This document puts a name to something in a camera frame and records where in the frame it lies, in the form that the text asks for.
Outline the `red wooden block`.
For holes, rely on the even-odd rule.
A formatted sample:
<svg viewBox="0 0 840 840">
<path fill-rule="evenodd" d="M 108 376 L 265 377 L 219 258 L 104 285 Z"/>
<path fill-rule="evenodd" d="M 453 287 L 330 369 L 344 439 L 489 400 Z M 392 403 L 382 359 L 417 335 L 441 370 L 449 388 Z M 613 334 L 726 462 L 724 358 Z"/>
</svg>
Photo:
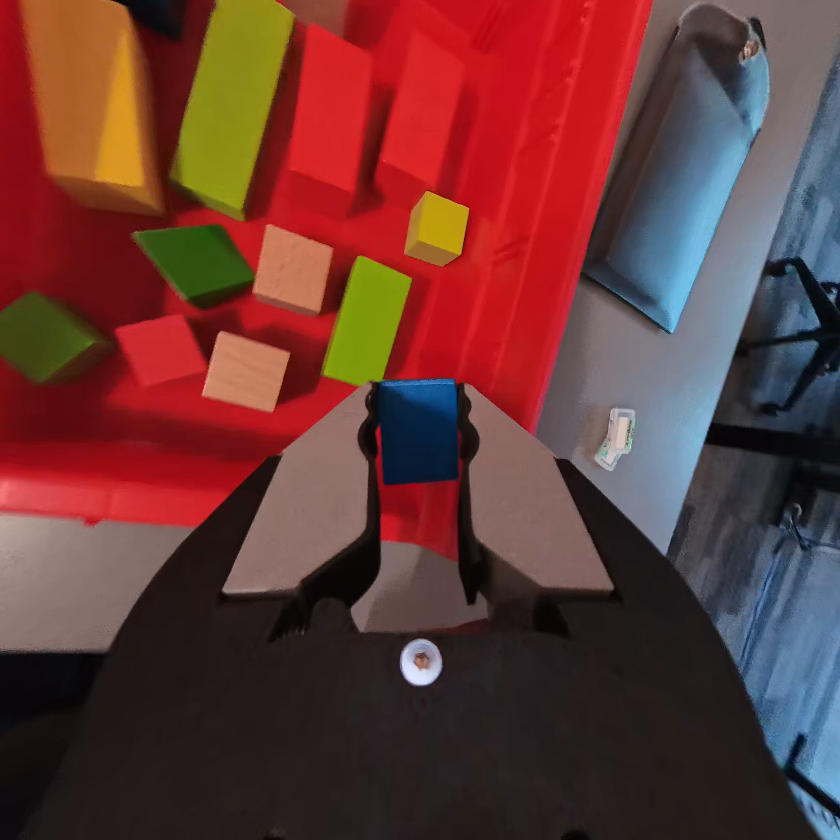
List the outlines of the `red wooden block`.
<svg viewBox="0 0 840 840">
<path fill-rule="evenodd" d="M 461 58 L 410 34 L 374 170 L 385 199 L 410 209 L 438 185 L 465 79 Z"/>
<path fill-rule="evenodd" d="M 360 177 L 374 59 L 316 24 L 304 39 L 286 182 L 299 204 L 345 218 Z"/>
</svg>

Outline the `red wooden cube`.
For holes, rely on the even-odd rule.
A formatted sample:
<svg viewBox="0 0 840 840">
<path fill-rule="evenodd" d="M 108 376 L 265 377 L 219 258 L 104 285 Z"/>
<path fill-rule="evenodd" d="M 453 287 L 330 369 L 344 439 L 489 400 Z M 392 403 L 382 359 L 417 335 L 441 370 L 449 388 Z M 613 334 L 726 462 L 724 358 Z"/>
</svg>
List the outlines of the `red wooden cube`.
<svg viewBox="0 0 840 840">
<path fill-rule="evenodd" d="M 177 382 L 207 372 L 207 359 L 181 314 L 126 324 L 114 332 L 134 381 L 141 387 Z"/>
</svg>

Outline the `blue wooden block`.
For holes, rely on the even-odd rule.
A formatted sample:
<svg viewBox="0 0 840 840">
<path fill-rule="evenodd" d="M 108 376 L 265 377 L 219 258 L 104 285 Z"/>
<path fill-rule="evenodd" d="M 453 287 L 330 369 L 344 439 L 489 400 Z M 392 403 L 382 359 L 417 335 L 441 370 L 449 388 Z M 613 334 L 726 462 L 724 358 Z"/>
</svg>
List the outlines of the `blue wooden block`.
<svg viewBox="0 0 840 840">
<path fill-rule="evenodd" d="M 457 480 L 455 380 L 381 381 L 376 399 L 383 484 L 396 487 Z"/>
</svg>

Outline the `small clear plastic packet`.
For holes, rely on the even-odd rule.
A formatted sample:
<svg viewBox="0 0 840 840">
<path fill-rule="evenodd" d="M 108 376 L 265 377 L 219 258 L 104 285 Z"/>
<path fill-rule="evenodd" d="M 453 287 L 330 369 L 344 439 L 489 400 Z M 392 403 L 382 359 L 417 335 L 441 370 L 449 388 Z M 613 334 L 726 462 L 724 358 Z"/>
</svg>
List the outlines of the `small clear plastic packet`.
<svg viewBox="0 0 840 840">
<path fill-rule="evenodd" d="M 595 451 L 594 462 L 607 471 L 614 471 L 621 457 L 632 450 L 635 425 L 634 409 L 612 408 L 605 436 Z"/>
</svg>

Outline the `black office chair base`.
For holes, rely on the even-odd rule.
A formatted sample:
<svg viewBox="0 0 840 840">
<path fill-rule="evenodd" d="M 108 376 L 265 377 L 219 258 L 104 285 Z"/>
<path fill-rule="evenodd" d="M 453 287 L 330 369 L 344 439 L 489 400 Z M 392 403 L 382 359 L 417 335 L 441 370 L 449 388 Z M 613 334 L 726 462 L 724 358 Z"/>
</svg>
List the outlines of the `black office chair base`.
<svg viewBox="0 0 840 840">
<path fill-rule="evenodd" d="M 766 402 L 759 407 L 759 414 L 776 417 L 792 410 L 808 389 L 819 378 L 838 373 L 839 367 L 839 309 L 838 297 L 832 298 L 830 291 L 838 293 L 838 282 L 821 282 L 801 257 L 770 260 L 765 263 L 762 277 L 796 277 L 800 282 L 818 321 L 814 329 L 772 337 L 768 339 L 741 340 L 735 355 L 739 358 L 752 351 L 782 347 L 785 345 L 812 343 L 814 351 L 799 374 L 790 394 L 782 403 Z M 810 461 L 821 465 L 839 465 L 838 438 L 711 423 L 707 430 L 705 444 L 721 448 L 735 448 L 760 455 Z"/>
</svg>

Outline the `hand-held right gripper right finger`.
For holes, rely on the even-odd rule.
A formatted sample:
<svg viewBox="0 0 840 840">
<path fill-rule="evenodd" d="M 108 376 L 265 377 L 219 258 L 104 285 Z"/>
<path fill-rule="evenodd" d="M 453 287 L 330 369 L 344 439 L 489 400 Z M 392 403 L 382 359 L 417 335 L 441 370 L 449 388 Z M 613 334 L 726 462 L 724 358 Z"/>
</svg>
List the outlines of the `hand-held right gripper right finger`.
<svg viewBox="0 0 840 840">
<path fill-rule="evenodd" d="M 609 596 L 614 583 L 552 452 L 458 385 L 458 574 L 468 604 Z"/>
</svg>

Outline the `red plastic bin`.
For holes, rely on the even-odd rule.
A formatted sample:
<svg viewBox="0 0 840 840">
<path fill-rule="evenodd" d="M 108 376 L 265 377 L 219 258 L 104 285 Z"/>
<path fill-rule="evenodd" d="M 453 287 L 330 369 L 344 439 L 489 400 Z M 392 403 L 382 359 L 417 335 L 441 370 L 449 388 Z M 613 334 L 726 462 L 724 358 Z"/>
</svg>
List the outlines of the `red plastic bin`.
<svg viewBox="0 0 840 840">
<path fill-rule="evenodd" d="M 30 291 L 61 301 L 112 343 L 66 384 L 35 385 L 2 361 L 2 512 L 197 525 L 355 385 L 321 375 L 350 269 L 365 256 L 412 279 L 384 380 L 475 386 L 535 432 L 613 156 L 652 2 L 279 2 L 295 15 L 243 222 L 170 180 L 183 113 L 216 2 L 115 2 L 143 48 L 164 214 L 80 205 L 48 175 L 20 2 L 2 2 L 2 310 Z M 360 177 L 345 218 L 299 204 L 286 182 L 308 26 L 374 59 Z M 465 85 L 432 191 L 469 208 L 460 257 L 404 254 L 412 208 L 378 191 L 375 167 L 404 51 L 420 30 L 461 58 Z M 139 230 L 220 224 L 256 274 L 273 224 L 333 248 L 317 317 L 252 288 L 201 310 L 133 242 Z M 115 338 L 181 314 L 207 368 L 220 331 L 291 354 L 276 410 L 202 397 L 205 375 L 152 387 Z"/>
</svg>

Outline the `dark green wooden block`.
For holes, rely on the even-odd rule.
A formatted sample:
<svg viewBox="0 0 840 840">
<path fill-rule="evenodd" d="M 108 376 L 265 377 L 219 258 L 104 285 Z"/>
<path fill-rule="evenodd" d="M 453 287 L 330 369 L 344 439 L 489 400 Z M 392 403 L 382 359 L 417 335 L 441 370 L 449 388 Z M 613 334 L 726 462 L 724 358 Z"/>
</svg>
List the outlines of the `dark green wooden block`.
<svg viewBox="0 0 840 840">
<path fill-rule="evenodd" d="M 220 224 L 132 233 L 133 242 L 176 296 L 207 310 L 252 288 L 255 272 Z"/>
<path fill-rule="evenodd" d="M 2 361 L 31 384 L 66 384 L 111 351 L 107 337 L 39 292 L 30 291 L 1 311 Z"/>
</svg>

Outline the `grey felt pouch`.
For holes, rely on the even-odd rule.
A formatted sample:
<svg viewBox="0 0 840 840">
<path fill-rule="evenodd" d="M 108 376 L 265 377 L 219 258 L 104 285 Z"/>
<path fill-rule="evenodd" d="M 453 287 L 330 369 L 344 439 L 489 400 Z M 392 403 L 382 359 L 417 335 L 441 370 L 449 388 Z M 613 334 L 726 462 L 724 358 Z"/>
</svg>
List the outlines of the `grey felt pouch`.
<svg viewBox="0 0 840 840">
<path fill-rule="evenodd" d="M 605 191 L 583 274 L 666 333 L 763 126 L 766 51 L 756 17 L 688 7 Z"/>
</svg>

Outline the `yellow wooden cube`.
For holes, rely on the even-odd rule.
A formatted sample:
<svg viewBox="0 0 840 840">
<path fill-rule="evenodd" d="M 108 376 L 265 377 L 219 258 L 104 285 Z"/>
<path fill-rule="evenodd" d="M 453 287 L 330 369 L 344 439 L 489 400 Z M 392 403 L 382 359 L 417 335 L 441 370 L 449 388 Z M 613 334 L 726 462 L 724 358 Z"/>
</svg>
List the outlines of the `yellow wooden cube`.
<svg viewBox="0 0 840 840">
<path fill-rule="evenodd" d="M 409 217 L 404 254 L 444 267 L 460 257 L 466 238 L 469 208 L 426 191 Z"/>
</svg>

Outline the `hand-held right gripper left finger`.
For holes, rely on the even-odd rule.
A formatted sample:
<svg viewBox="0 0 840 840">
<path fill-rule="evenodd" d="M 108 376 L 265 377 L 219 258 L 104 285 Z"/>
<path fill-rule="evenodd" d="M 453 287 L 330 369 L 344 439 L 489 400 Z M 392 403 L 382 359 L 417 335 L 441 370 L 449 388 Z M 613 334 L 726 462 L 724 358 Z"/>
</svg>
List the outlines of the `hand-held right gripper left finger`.
<svg viewBox="0 0 840 840">
<path fill-rule="evenodd" d="M 368 592 L 382 562 L 375 398 L 364 383 L 281 453 L 226 596 L 352 607 Z"/>
</svg>

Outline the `long lime green wooden block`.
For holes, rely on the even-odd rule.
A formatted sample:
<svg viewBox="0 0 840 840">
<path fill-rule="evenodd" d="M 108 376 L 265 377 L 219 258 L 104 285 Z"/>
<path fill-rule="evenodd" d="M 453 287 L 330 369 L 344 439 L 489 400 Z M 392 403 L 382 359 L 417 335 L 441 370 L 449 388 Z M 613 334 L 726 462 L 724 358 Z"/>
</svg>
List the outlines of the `long lime green wooden block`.
<svg viewBox="0 0 840 840">
<path fill-rule="evenodd" d="M 170 180 L 239 222 L 295 20 L 279 2 L 220 1 L 207 21 Z"/>
</svg>

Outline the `large yellow wooden block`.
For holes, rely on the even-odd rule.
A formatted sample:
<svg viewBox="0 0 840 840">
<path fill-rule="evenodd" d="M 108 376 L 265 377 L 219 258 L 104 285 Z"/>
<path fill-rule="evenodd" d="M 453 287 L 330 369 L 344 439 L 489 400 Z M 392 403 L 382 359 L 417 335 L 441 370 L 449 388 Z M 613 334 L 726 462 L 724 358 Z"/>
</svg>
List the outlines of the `large yellow wooden block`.
<svg viewBox="0 0 840 840">
<path fill-rule="evenodd" d="M 84 207 L 163 215 L 151 86 L 129 10 L 106 1 L 19 6 L 48 175 Z"/>
</svg>

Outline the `natural wooden cube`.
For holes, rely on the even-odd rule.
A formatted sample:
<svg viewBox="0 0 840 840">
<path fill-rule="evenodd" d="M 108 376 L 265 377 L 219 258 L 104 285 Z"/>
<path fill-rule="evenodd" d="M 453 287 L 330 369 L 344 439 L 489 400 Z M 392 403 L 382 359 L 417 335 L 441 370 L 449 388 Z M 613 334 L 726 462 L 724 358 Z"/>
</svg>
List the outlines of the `natural wooden cube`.
<svg viewBox="0 0 840 840">
<path fill-rule="evenodd" d="M 287 350 L 220 331 L 213 344 L 202 397 L 273 413 L 290 360 Z"/>
<path fill-rule="evenodd" d="M 309 317 L 323 306 L 333 248 L 268 224 L 252 287 L 261 302 Z"/>
</svg>

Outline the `short lime green wooden block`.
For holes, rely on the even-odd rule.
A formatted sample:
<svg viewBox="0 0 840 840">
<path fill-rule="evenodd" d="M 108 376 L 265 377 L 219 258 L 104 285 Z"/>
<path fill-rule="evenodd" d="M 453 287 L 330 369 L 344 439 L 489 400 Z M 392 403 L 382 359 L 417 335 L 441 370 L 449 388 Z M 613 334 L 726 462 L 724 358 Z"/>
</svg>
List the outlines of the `short lime green wooden block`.
<svg viewBox="0 0 840 840">
<path fill-rule="evenodd" d="M 385 377 L 412 279 L 365 256 L 350 269 L 321 375 L 350 385 Z"/>
</svg>

